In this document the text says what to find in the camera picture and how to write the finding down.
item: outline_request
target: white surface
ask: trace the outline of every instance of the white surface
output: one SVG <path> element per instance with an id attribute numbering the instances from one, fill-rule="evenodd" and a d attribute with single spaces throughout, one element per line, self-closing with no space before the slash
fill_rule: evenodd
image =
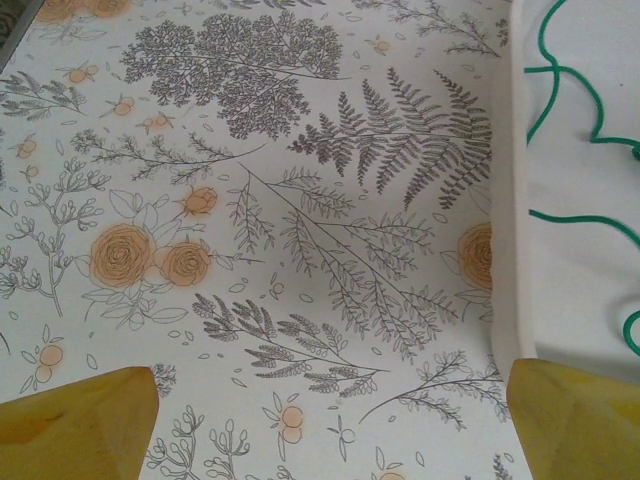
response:
<path id="1" fill-rule="evenodd" d="M 515 2 L 513 15 L 522 8 L 521 51 L 525 66 L 547 65 L 538 52 L 537 33 L 543 16 L 554 3 L 527 1 L 521 7 L 520 2 Z M 547 47 L 559 63 L 582 72 L 602 95 L 604 136 L 640 138 L 638 19 L 640 3 L 635 0 L 570 1 L 557 12 L 547 31 Z M 513 33 L 512 49 L 517 58 L 518 32 Z M 519 83 L 517 72 L 515 82 Z M 525 107 L 530 111 L 525 128 L 542 111 L 551 85 L 551 74 L 527 75 L 525 95 L 514 92 L 515 115 L 523 115 Z M 640 163 L 633 159 L 628 147 L 590 144 L 587 138 L 595 119 L 591 97 L 578 82 L 562 75 L 560 95 L 548 120 L 526 155 L 516 151 L 512 157 L 517 168 L 528 169 L 526 207 L 551 215 L 606 215 L 640 230 L 640 211 L 636 208 L 640 200 Z M 518 141 L 525 135 L 521 128 L 521 124 L 514 123 L 513 134 Z M 507 152 L 498 153 L 502 162 L 508 162 L 504 157 Z M 494 186 L 494 192 L 500 190 Z M 512 201 L 513 196 L 495 198 L 494 203 L 502 204 Z M 526 207 L 517 203 L 520 201 L 516 198 L 516 214 L 509 221 L 524 221 Z M 496 210 L 494 222 L 498 215 L 501 212 Z M 503 360 L 502 369 L 508 370 L 509 362 L 518 356 L 533 356 L 535 345 L 540 357 L 640 382 L 640 358 L 628 349 L 621 335 L 627 315 L 640 308 L 640 253 L 620 233 L 605 226 L 553 225 L 534 218 L 527 221 L 528 240 L 523 236 L 526 227 L 515 229 L 520 233 L 514 250 L 520 255 L 517 273 L 499 279 L 498 285 L 526 279 L 528 269 L 522 259 L 528 251 L 532 259 L 532 307 L 530 314 L 521 308 L 511 318 L 505 317 L 506 309 L 496 310 L 497 356 L 506 348 L 514 350 L 503 344 L 508 338 L 499 338 L 504 325 L 517 318 L 521 332 L 517 340 L 510 337 L 519 348 L 519 355 L 511 354 Z M 497 228 L 498 238 L 508 235 L 500 229 L 500 223 Z M 513 303 L 509 295 L 508 290 L 497 290 L 496 306 Z M 529 301 L 522 294 L 518 300 L 521 306 Z M 640 339 L 640 328 L 634 333 Z"/>

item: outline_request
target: green cord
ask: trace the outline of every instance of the green cord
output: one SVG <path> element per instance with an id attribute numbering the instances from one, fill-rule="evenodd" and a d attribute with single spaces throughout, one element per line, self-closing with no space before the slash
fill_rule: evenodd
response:
<path id="1" fill-rule="evenodd" d="M 543 109 L 542 113 L 536 119 L 533 126 L 529 129 L 529 132 L 527 133 L 527 145 L 531 142 L 531 140 L 533 139 L 537 131 L 540 129 L 542 124 L 546 121 L 547 117 L 551 113 L 551 110 L 553 110 L 553 106 L 555 105 L 555 102 L 558 98 L 558 93 L 560 90 L 560 73 L 568 73 L 573 77 L 575 77 L 580 83 L 582 83 L 582 85 L 589 92 L 589 94 L 593 98 L 593 101 L 596 104 L 596 109 L 597 109 L 596 123 L 591 132 L 589 141 L 594 144 L 614 143 L 614 144 L 630 146 L 632 147 L 631 152 L 634 158 L 640 161 L 640 142 L 633 139 L 629 139 L 629 138 L 623 138 L 623 137 L 600 137 L 599 136 L 600 132 L 602 131 L 602 127 L 604 126 L 604 104 L 602 102 L 600 95 L 598 94 L 596 89 L 593 87 L 591 82 L 589 82 L 589 80 L 583 74 L 581 74 L 580 72 L 578 72 L 577 70 L 571 67 L 560 65 L 556 57 L 554 57 L 549 52 L 549 50 L 547 50 L 546 43 L 545 43 L 545 34 L 547 31 L 547 27 L 549 25 L 549 22 L 553 18 L 553 16 L 556 14 L 556 12 L 566 2 L 567 0 L 558 0 L 553 5 L 553 7 L 549 10 L 547 15 L 545 15 L 540 25 L 540 30 L 538 31 L 538 49 L 540 50 L 540 53 L 542 54 L 542 56 L 551 65 L 548 67 L 525 68 L 525 73 L 547 73 L 547 72 L 553 73 L 553 89 L 551 91 L 551 96 L 549 97 L 549 101 L 547 102 L 547 105 Z M 601 225 L 608 225 L 610 227 L 615 228 L 623 235 L 625 235 L 629 240 L 631 240 L 636 245 L 636 247 L 638 247 L 638 249 L 640 249 L 640 236 L 628 226 L 609 217 L 603 217 L 599 215 L 556 217 L 556 216 L 548 215 L 546 213 L 539 212 L 537 210 L 529 210 L 529 214 L 533 217 L 536 217 L 546 222 L 558 223 L 558 224 L 564 224 L 564 225 L 577 224 L 577 223 L 597 223 Z M 633 327 L 633 324 L 638 319 L 640 319 L 640 310 L 634 312 L 633 314 L 629 315 L 629 317 L 627 317 L 627 319 L 624 322 L 622 334 L 627 346 L 633 351 L 633 353 L 640 356 L 640 346 L 638 346 L 638 344 L 633 340 L 633 337 L 631 335 L 631 328 Z"/>

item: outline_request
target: botanical print paper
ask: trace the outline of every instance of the botanical print paper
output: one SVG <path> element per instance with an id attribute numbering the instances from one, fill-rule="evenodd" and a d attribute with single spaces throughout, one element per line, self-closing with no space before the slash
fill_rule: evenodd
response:
<path id="1" fill-rule="evenodd" d="M 0 76 L 0 400 L 148 365 L 143 479 L 530 478 L 489 347 L 508 8 L 45 2 Z"/>

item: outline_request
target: orange berry illustration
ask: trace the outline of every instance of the orange berry illustration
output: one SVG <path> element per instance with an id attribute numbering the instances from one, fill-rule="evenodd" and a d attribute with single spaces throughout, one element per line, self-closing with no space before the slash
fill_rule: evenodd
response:
<path id="1" fill-rule="evenodd" d="M 40 383 L 47 383 L 51 380 L 51 376 L 53 375 L 53 370 L 51 367 L 47 365 L 40 365 L 36 369 L 36 380 Z"/>
<path id="2" fill-rule="evenodd" d="M 22 144 L 21 149 L 27 153 L 31 153 L 36 149 L 36 146 L 36 142 L 34 142 L 33 140 L 27 140 Z"/>
<path id="3" fill-rule="evenodd" d="M 285 442 L 295 445 L 300 440 L 302 440 L 302 429 L 284 427 L 284 430 L 282 430 L 282 438 L 284 438 Z"/>
<path id="4" fill-rule="evenodd" d="M 80 83 L 87 78 L 87 73 L 84 70 L 73 70 L 69 73 L 69 81 L 72 83 Z"/>
<path id="5" fill-rule="evenodd" d="M 40 363 L 53 367 L 62 361 L 63 352 L 57 345 L 48 345 L 40 352 Z"/>
<path id="6" fill-rule="evenodd" d="M 131 111 L 131 105 L 120 102 L 118 105 L 116 105 L 116 108 L 114 108 L 113 111 L 116 113 L 116 115 L 127 115 Z"/>
<path id="7" fill-rule="evenodd" d="M 298 407 L 287 407 L 282 412 L 282 423 L 287 427 L 298 428 L 302 425 L 302 410 Z"/>

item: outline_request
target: white edge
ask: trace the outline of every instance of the white edge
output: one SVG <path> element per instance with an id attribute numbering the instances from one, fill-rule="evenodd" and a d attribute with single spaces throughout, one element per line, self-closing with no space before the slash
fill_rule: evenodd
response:
<path id="1" fill-rule="evenodd" d="M 514 0 L 511 6 L 510 48 L 500 61 L 491 94 L 494 310 L 491 343 L 496 365 L 505 381 L 515 360 L 537 356 L 531 318 L 524 1 Z"/>

